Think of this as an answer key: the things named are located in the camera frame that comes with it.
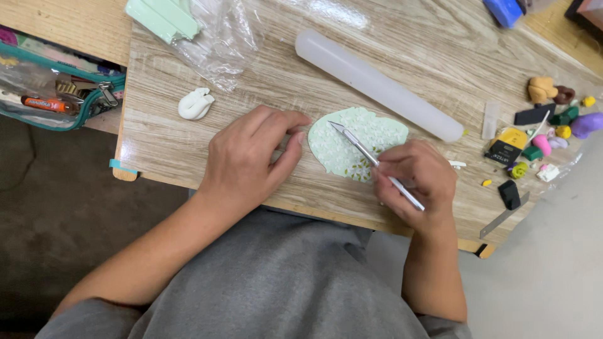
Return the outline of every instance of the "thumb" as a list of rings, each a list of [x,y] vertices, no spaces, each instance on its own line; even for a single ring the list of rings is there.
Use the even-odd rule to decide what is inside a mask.
[[[304,132],[297,132],[292,135],[287,142],[283,154],[272,164],[268,180],[275,186],[283,183],[291,175],[291,172],[293,172],[293,169],[302,158],[301,148],[305,136]]]
[[[380,168],[372,168],[371,171],[376,197],[409,225],[418,223],[423,215],[422,212],[415,209],[389,178],[380,171]]]

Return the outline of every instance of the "metal ruler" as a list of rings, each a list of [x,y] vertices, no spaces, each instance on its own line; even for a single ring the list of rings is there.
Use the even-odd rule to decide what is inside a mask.
[[[516,208],[516,209],[514,209],[512,211],[509,211],[508,209],[506,209],[505,212],[502,212],[490,224],[486,225],[486,227],[484,227],[479,232],[479,238],[480,239],[484,239],[484,237],[487,236],[488,233],[492,232],[495,228],[498,227],[498,225],[502,224],[503,221],[507,220],[508,217],[512,216],[512,214],[515,213],[518,209],[520,209],[523,205],[525,205],[525,203],[527,203],[528,200],[529,200],[529,192],[527,192],[526,194],[524,194],[523,197],[521,197],[519,199],[519,201],[521,202],[521,204],[519,205],[518,208]]]

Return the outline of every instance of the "purple clay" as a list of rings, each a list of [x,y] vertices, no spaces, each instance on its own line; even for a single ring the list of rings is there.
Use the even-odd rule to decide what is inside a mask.
[[[576,138],[586,139],[591,132],[603,128],[603,113],[597,112],[581,115],[574,119],[570,128]]]

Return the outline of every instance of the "pencil case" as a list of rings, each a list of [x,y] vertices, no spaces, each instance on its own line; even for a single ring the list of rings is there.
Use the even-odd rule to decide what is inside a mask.
[[[125,68],[0,25],[0,113],[55,131],[123,102]]]

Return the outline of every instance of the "blue tape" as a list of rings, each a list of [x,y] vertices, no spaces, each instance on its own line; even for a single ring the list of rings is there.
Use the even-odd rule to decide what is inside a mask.
[[[119,168],[120,170],[126,171],[126,172],[130,172],[130,173],[134,173],[134,174],[138,174],[138,171],[135,171],[133,169],[127,169],[127,168],[123,168],[121,166],[121,161],[116,160],[116,159],[111,159],[109,160],[109,167],[113,167],[113,168]]]

